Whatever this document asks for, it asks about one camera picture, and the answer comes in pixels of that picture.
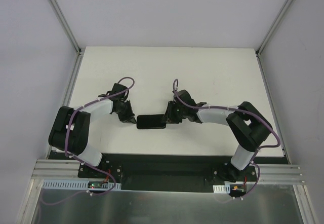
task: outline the purple cable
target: purple cable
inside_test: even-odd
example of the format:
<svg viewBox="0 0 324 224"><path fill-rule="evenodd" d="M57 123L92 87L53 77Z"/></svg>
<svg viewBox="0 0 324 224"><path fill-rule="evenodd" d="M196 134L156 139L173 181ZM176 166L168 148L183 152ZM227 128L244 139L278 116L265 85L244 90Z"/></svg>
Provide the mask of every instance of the purple cable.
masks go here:
<svg viewBox="0 0 324 224"><path fill-rule="evenodd" d="M91 102L85 104L84 106L81 106L81 107L77 108L77 109L74 110L74 112L72 113L71 118L70 118L69 123L68 123L68 126L67 126L67 131L66 131L66 135L65 135L65 145L64 145L64 153L65 153L65 156L66 156L66 157L70 157L70 156L72 156L74 159L76 159L77 161L79 161L79 162L81 162L81 163L84 163L86 166L88 166L88 167L90 167L90 168L92 168L92 169L94 169L94 170L96 170L96 171L98 171L98 172L101 172L101 173L104 173L104 174L108 175L108 176L113 180L113 182L114 182L113 187L111 187L111 188L108 189L107 191L105 191L105 192L103 192L103 193L100 193L100 194L92 193L94 196L100 196L100 195L104 195L104 194L109 193L111 190L113 190L113 189L115 188L115 186L116 186L116 180L115 180L114 177L113 177L111 174L109 174L108 172L102 171L102 170L100 170L100 169L98 169L98 168L96 168L96 167L94 167L94 166L92 166L92 165L90 165L90 164L88 164L88 163L85 163L85 162L83 162L81 159L79 159L78 157L76 157L76 156L74 156L74 155L69 155L69 154L68 154L67 149L68 149L68 140L69 140L69 136L70 136L71 125L72 125L72 122L73 122L73 119L74 119L76 113L77 113L78 111L82 110L83 108L86 108L86 107L88 107L88 106L90 106L90 105L92 105L92 104L95 104L95 103L99 102L99 101L103 101L103 100L109 99L109 98L114 97L114 96L121 95L121 94L123 94L123 93L129 91L129 90L134 86L134 84L135 84L135 80L134 80L133 78L131 78L131 77L124 77L124 78L121 78L121 79L118 81L118 84L119 84L121 81L125 80L125 79L130 79L130 80L132 80L133 83L131 84L131 86L129 86L127 89L125 89L125 90L123 90L123 91L120 91L120 92L115 93L115 94L113 94L113 95L108 95L108 96L106 96L106 97L103 97L103 98L100 98L100 99L97 99L97 100L94 100L94 101L91 101ZM41 201L43 204L45 204L45 205L51 205L51 206L52 206L52 205L57 205L57 204L60 204L60 203L62 203L62 202L64 202L64 201L66 201L66 200L72 198L72 197L75 196L75 195L78 195L79 193L85 193L85 192L84 192L83 190L82 190L82 191L78 191L78 192L74 193L73 195L71 195L71 196L69 196L69 197L67 197L67 198L65 198L65 199L63 199L63 200L60 200L60 201L58 201L58 202L55 202L55 203L46 203L46 202L43 201L43 198L42 198L42 197L41 197L40 201Z"/></svg>
<svg viewBox="0 0 324 224"><path fill-rule="evenodd" d="M71 115L71 118L70 118L69 124L68 124L68 126L67 126L67 131L66 131L66 135L65 135L64 153L65 153L65 156L66 156L66 157L69 157L69 154L68 154L68 152L67 152L67 146L68 146L68 141L69 141L69 136L70 136L71 125L72 125L72 122L73 122L73 119L74 119L76 113L77 113L78 111L80 111L81 109L86 108L87 106L90 106L90 105L92 105L92 104L95 104L95 103L97 103L97 102L99 102L99 101L103 101L103 100L109 99L109 98L114 97L114 96L121 95L121 94L123 94L123 93L129 91L129 90L134 86L134 84L135 84L135 80L134 80L133 78L131 78L131 77L124 77L124 78L121 78L121 79L118 81L118 84L119 84L121 81L125 80L125 79L130 79L130 80L133 81L133 83L131 84L131 86L129 86L127 89L125 89L125 90L123 90L123 91L120 91L120 92L118 92L118 93L115 93L115 94L113 94L113 95L105 96L105 97L102 97L101 99L97 99L97 100L94 100L94 101L88 102L88 103L85 104L84 106L81 106L81 107L79 107L79 108L77 108L77 109L74 110L74 112L73 112L72 115Z"/></svg>
<svg viewBox="0 0 324 224"><path fill-rule="evenodd" d="M261 174L261 171L260 171L260 167L259 165L253 163L253 159L255 158L255 156L258 154L259 150L260 149L263 149L263 148L276 148L276 147L279 147L281 145L281 142L280 142L280 138L279 136L276 134L276 132L262 119L260 118L258 115L254 114L254 113L251 113L249 111L246 111L246 110L242 110L242 109L238 109L238 108L232 108L232 107L225 107L225 106L191 106L187 103L185 103L183 100L181 100L181 98L179 97L178 93L177 93L177 88L179 86L179 80L178 79L175 79L173 81L173 93L175 94L175 96L177 97L177 99L182 103L184 104L185 106L189 107L189 108L192 108L192 109L224 109L224 110L230 110L230 111L238 111L240 113L243 113L243 114L248 114L248 115L251 115L253 116L254 118L256 118L260 123L262 123L272 134L273 136L276 138L277 140L277 144L276 145L264 145L264 146L260 146L257 151L254 153L254 155L252 156L251 158L251 162L250 164L257 167L258 168L258 177L257 177L257 180L256 182L254 183L254 185L252 186L252 188L244 195L246 196L247 194L249 194L254 188L255 186L257 185L257 183L259 182L260 180L260 174Z"/></svg>

